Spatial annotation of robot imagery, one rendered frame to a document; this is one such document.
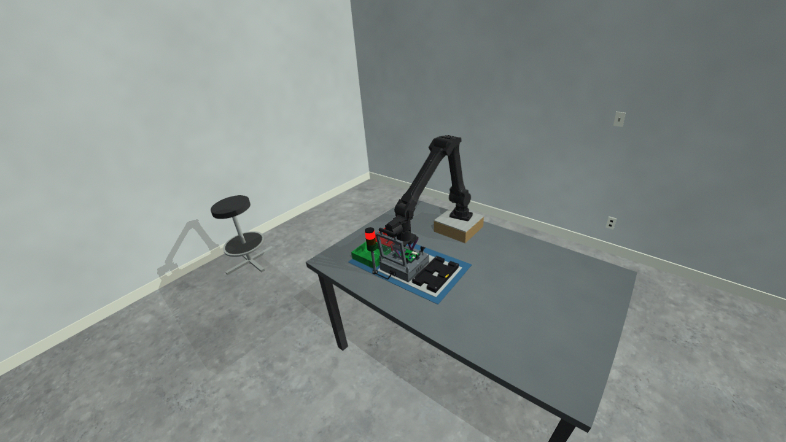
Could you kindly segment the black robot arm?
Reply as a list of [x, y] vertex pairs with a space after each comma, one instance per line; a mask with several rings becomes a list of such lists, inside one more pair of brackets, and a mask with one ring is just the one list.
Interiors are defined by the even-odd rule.
[[385, 225], [386, 230], [390, 230], [397, 234], [398, 240], [402, 240], [402, 232], [411, 230], [410, 220], [413, 219], [416, 203], [418, 203], [418, 199], [429, 183], [430, 177], [434, 174], [436, 167], [438, 167], [438, 164], [446, 155], [448, 155], [450, 178], [452, 181], [452, 187], [449, 189], [449, 200], [452, 203], [456, 203], [456, 207], [450, 212], [449, 217], [469, 221], [473, 216], [473, 212], [469, 212], [468, 209], [471, 194], [469, 194], [469, 191], [464, 187], [462, 178], [459, 153], [460, 142], [462, 142], [460, 137], [446, 135], [434, 138], [430, 143], [429, 157], [425, 160], [423, 167], [416, 175], [409, 190], [403, 194], [402, 198], [395, 205], [396, 217]]

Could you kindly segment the green circuit board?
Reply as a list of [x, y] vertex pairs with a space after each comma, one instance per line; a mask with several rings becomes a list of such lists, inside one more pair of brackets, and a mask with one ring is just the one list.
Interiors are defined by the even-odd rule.
[[[409, 250], [409, 249], [406, 249], [406, 248], [404, 248], [404, 249], [405, 249], [405, 258], [409, 258], [409, 261], [410, 261], [410, 262], [411, 262], [411, 261], [412, 261], [414, 258], [416, 258], [416, 255], [419, 255], [419, 254], [417, 254], [416, 252], [413, 252], [413, 251], [411, 251], [411, 250]], [[410, 259], [411, 259], [411, 260], [410, 260]]]

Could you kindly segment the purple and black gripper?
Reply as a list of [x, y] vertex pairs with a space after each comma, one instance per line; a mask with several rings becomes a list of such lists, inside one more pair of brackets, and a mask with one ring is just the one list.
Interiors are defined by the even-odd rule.
[[[415, 234], [411, 234], [411, 230], [407, 230], [405, 232], [402, 232], [401, 235], [402, 235], [402, 241], [403, 241], [404, 248], [405, 248], [406, 244], [409, 244], [410, 250], [413, 250], [414, 247], [415, 247], [416, 242], [418, 241], [418, 237], [416, 237]], [[412, 248], [411, 248], [411, 244], [413, 244]]]

